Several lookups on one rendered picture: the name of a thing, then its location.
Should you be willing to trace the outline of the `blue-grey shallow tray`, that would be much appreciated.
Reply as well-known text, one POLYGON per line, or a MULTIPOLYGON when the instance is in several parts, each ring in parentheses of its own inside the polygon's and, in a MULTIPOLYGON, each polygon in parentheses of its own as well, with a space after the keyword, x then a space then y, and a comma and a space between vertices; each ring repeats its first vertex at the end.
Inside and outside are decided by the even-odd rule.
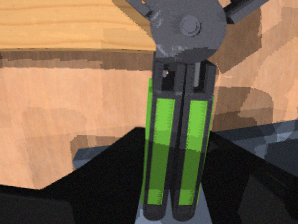
MULTIPOLYGON (((298 119, 214 133, 298 177, 298 119)), ((109 146, 78 149, 72 161, 75 170, 109 146)), ((170 190, 166 215, 160 221, 148 221, 143 216, 143 204, 140 204, 140 201, 141 196, 135 224, 212 224, 202 186, 195 215, 186 222, 179 222, 173 218, 170 190)))

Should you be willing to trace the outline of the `light brown wooden board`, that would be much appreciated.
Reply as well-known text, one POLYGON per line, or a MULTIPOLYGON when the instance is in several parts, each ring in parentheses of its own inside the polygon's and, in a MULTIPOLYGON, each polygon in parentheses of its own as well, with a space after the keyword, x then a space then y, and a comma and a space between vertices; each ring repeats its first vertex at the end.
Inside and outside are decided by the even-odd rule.
POLYGON ((0 51, 155 49, 150 22, 126 0, 0 0, 0 51))

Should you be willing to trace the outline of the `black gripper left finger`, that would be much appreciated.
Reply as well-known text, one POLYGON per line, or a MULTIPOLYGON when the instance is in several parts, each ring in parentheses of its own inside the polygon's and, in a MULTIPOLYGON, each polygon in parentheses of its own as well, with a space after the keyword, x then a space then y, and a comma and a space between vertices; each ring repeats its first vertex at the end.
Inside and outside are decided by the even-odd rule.
POLYGON ((145 127, 135 127, 41 190, 0 184, 0 224, 135 224, 144 156, 145 127))

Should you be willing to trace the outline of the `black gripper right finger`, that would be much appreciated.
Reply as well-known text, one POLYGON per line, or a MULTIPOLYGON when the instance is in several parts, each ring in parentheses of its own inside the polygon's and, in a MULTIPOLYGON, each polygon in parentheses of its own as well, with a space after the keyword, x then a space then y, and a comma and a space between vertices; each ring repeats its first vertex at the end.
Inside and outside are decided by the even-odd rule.
POLYGON ((212 131, 201 185, 212 224, 298 224, 298 177, 212 131))

